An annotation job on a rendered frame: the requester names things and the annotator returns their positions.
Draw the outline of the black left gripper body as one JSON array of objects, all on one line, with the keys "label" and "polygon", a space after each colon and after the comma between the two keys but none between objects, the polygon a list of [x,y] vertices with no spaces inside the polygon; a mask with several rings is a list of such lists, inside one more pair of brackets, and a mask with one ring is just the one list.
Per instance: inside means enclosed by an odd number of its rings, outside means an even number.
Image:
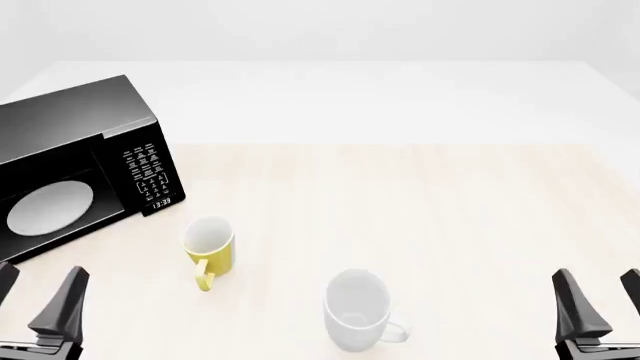
[{"label": "black left gripper body", "polygon": [[0,360],[79,360],[83,335],[43,337],[36,343],[0,341]]}]

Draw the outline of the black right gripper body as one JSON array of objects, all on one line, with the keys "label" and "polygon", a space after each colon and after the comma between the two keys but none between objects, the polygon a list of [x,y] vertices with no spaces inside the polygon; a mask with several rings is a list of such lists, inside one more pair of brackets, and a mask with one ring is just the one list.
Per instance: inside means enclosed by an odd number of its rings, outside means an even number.
[{"label": "black right gripper body", "polygon": [[598,338],[555,337],[559,360],[640,360],[640,344],[601,343]]}]

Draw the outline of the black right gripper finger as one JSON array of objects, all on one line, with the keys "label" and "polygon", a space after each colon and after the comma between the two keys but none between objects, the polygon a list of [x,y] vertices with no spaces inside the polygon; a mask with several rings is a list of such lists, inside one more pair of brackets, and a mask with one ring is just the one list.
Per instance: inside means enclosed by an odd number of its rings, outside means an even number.
[{"label": "black right gripper finger", "polygon": [[640,316],[640,269],[629,269],[620,276],[620,281]]},{"label": "black right gripper finger", "polygon": [[556,301],[555,341],[599,339],[613,331],[595,310],[568,269],[552,275]]}]

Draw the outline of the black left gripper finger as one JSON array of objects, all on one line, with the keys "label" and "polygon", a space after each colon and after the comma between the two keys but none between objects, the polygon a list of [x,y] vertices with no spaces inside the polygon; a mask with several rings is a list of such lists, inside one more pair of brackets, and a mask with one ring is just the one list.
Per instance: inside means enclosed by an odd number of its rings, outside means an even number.
[{"label": "black left gripper finger", "polygon": [[28,328],[38,342],[82,342],[82,314],[89,273],[74,266],[65,280]]},{"label": "black left gripper finger", "polygon": [[20,270],[13,264],[7,262],[0,263],[0,297],[6,297],[8,295],[19,274]]}]

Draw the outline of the white round microwave turntable plate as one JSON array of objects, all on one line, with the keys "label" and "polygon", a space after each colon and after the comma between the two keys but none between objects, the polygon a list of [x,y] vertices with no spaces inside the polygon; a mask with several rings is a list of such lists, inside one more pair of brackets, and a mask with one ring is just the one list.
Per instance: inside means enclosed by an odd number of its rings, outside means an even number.
[{"label": "white round microwave turntable plate", "polygon": [[84,182],[55,182],[19,200],[7,215],[7,226],[20,236],[54,233],[81,218],[93,198],[92,188]]}]

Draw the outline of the yellow and white mug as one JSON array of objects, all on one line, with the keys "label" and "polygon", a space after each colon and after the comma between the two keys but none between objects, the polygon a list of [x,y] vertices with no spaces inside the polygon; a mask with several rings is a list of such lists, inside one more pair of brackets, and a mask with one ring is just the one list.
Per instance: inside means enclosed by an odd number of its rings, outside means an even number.
[{"label": "yellow and white mug", "polygon": [[236,233],[231,224],[218,216],[198,218],[186,227],[182,245],[195,264],[194,277],[203,292],[213,281],[233,269]]}]

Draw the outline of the black microwave oven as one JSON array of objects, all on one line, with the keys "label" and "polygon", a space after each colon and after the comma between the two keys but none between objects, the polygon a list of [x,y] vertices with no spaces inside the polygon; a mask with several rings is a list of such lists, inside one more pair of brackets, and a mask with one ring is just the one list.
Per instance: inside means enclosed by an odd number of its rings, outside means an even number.
[{"label": "black microwave oven", "polygon": [[[41,236],[9,230],[19,200],[61,181],[92,188],[81,218]],[[21,263],[185,197],[161,125],[127,77],[0,104],[0,262]]]}]

